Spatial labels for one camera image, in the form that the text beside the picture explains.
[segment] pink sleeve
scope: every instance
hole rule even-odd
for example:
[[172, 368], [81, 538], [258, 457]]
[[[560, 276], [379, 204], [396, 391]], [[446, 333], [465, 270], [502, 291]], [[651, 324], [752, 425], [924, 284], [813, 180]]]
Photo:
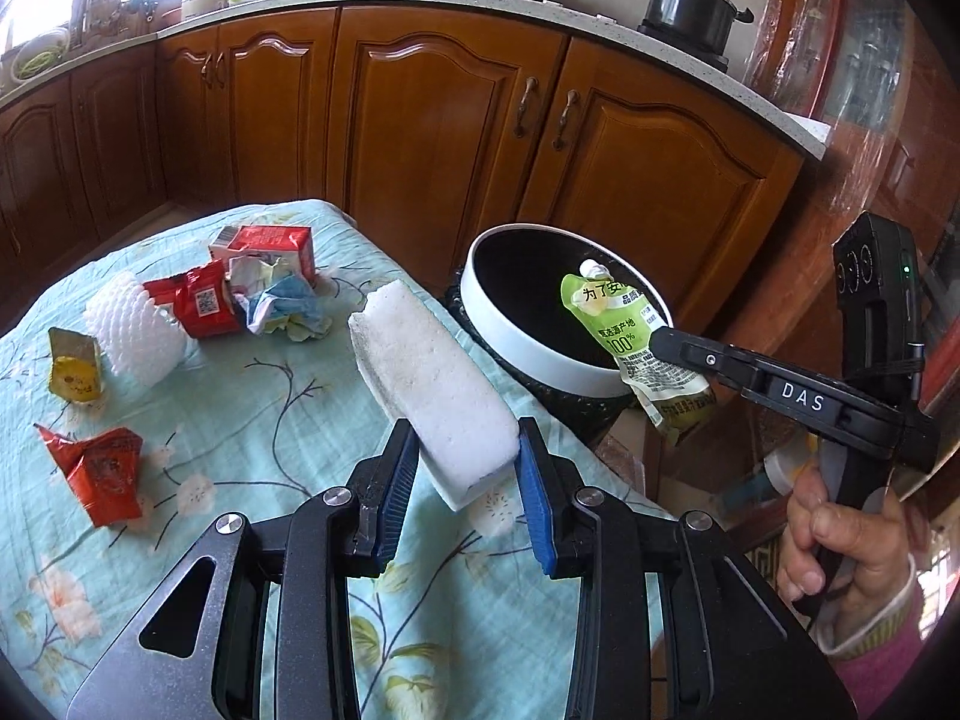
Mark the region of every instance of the pink sleeve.
[[852, 661], [834, 661], [833, 667], [853, 696], [860, 720], [866, 720], [886, 701], [920, 654], [922, 610], [923, 591], [915, 583], [910, 613], [890, 641]]

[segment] human hand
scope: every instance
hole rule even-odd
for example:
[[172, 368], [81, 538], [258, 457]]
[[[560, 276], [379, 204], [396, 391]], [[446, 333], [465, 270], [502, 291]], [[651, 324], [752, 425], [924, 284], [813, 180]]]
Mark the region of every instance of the human hand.
[[816, 595], [824, 571], [813, 557], [820, 543], [857, 561], [850, 589], [839, 599], [834, 640], [844, 641], [885, 607], [910, 578], [904, 509], [891, 491], [880, 514], [827, 502], [829, 494], [816, 466], [808, 466], [787, 502], [776, 589], [787, 603]]

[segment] speckled granite countertop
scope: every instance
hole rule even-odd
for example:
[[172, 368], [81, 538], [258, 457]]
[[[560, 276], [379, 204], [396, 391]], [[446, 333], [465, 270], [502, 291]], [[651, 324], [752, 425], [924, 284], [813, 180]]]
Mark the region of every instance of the speckled granite countertop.
[[214, 25], [223, 20], [242, 18], [243, 16], [253, 16], [260, 13], [269, 13], [274, 10], [288, 10], [301, 7], [317, 7], [324, 5], [344, 5], [354, 4], [354, 2], [421, 2], [422, 4], [438, 4], [452, 7], [464, 7], [475, 10], [483, 10], [493, 13], [502, 13], [508, 16], [520, 17], [527, 20], [536, 20], [549, 26], [558, 26], [574, 33], [587, 35], [603, 42], [627, 47], [642, 55], [649, 56], [652, 60], [668, 66], [678, 73], [689, 77], [691, 80], [704, 86], [709, 86], [720, 95], [731, 100], [742, 108], [747, 109], [755, 117], [762, 119], [789, 142], [800, 150], [812, 156], [815, 159], [821, 159], [826, 150], [824, 141], [828, 131], [824, 125], [819, 122], [808, 122], [808, 119], [792, 117], [784, 113], [776, 105], [765, 100], [757, 93], [748, 89], [739, 81], [730, 76], [704, 64], [699, 59], [687, 55], [666, 43], [659, 42], [654, 38], [641, 35], [634, 29], [626, 28], [617, 23], [610, 23], [607, 20], [595, 18], [575, 10], [569, 10], [552, 2], [536, 2], [530, 0], [260, 0], [255, 2], [244, 2], [223, 10], [217, 10], [204, 16], [198, 16], [184, 23], [171, 26], [161, 30], [155, 35], [145, 35], [144, 37], [134, 38], [125, 42], [117, 43], [103, 49], [90, 52], [88, 55], [80, 56], [69, 62], [47, 71], [35, 79], [31, 79], [23, 86], [13, 92], [0, 98], [0, 108], [3, 108], [13, 100], [27, 94], [31, 89], [46, 83], [56, 76], [68, 73], [75, 67], [86, 62], [93, 61], [101, 56], [109, 55], [117, 50], [123, 50], [127, 47], [142, 45], [150, 40], [162, 40], [165, 37], [186, 32], [191, 29], [202, 28], [203, 26]]

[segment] floral tablecloth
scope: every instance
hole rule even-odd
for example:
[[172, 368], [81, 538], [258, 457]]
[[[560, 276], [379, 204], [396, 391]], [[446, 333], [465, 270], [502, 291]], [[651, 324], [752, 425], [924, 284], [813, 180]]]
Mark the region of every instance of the floral tablecloth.
[[[119, 271], [147, 280], [203, 263], [206, 243], [228, 221], [313, 228], [317, 264], [332, 285], [326, 338], [210, 338], [152, 389], [107, 375], [94, 407], [65, 406], [47, 391], [48, 327], [83, 330], [85, 303]], [[456, 335], [514, 413], [536, 418], [551, 452], [573, 459], [587, 483], [627, 496], [627, 485], [333, 206], [246, 206], [152, 236], [54, 285], [0, 340], [0, 649], [54, 717], [219, 512], [256, 521], [294, 511], [381, 449], [392, 426], [357, 372], [347, 316], [395, 278]], [[35, 422], [76, 437], [126, 425], [144, 437], [143, 516], [93, 528]], [[659, 513], [635, 493], [628, 502]], [[378, 580], [350, 583], [364, 718], [563, 715], [579, 583], [546, 579], [521, 515], [513, 481], [453, 514], [418, 474], [397, 557]], [[656, 586], [648, 590], [655, 607]], [[275, 589], [268, 675], [277, 596]], [[651, 612], [657, 635], [659, 609]], [[269, 677], [261, 694], [261, 716], [272, 717]]]

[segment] trash can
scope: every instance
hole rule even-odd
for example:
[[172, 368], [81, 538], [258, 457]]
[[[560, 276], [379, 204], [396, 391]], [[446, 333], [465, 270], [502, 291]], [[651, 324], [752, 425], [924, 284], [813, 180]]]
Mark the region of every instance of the trash can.
[[613, 356], [560, 302], [560, 281], [596, 260], [644, 293], [673, 326], [664, 300], [611, 250], [542, 224], [504, 224], [482, 233], [446, 292], [445, 308], [544, 408], [590, 448], [637, 402]]

